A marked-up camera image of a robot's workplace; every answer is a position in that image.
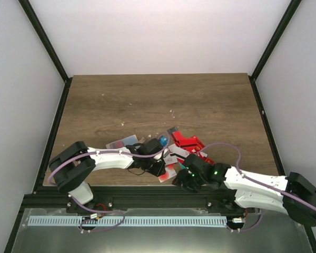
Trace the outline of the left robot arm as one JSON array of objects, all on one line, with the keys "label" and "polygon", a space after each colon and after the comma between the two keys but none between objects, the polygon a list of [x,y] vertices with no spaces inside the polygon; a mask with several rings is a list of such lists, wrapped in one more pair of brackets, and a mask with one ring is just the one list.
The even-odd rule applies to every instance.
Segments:
[{"label": "left robot arm", "polygon": [[97,199],[86,178],[95,171],[106,169],[141,169],[159,177],[165,174],[165,157],[170,153],[159,139],[144,143],[126,142],[114,149],[88,147],[77,141],[55,156],[48,164],[51,174],[47,182],[67,193],[86,213],[97,207]]}]

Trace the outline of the beige leather card holder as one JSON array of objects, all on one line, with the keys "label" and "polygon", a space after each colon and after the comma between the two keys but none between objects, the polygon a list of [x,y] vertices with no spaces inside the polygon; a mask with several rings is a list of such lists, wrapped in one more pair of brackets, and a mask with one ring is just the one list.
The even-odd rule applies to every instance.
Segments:
[{"label": "beige leather card holder", "polygon": [[118,149],[118,148],[125,147],[127,145],[134,145],[136,143],[144,143],[144,142],[145,142],[145,138],[138,139],[137,136],[134,134],[134,135],[128,136],[126,138],[108,143],[106,145],[106,148],[107,149]]}]

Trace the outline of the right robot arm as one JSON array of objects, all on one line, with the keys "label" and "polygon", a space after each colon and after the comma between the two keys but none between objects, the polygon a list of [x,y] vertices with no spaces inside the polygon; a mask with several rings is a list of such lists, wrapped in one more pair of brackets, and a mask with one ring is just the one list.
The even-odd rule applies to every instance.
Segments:
[{"label": "right robot arm", "polygon": [[223,199],[229,212],[258,208],[280,212],[304,226],[316,226],[316,187],[299,173],[269,176],[224,164],[205,162],[191,154],[183,161],[173,185],[198,193],[203,185],[213,190],[225,190]]}]

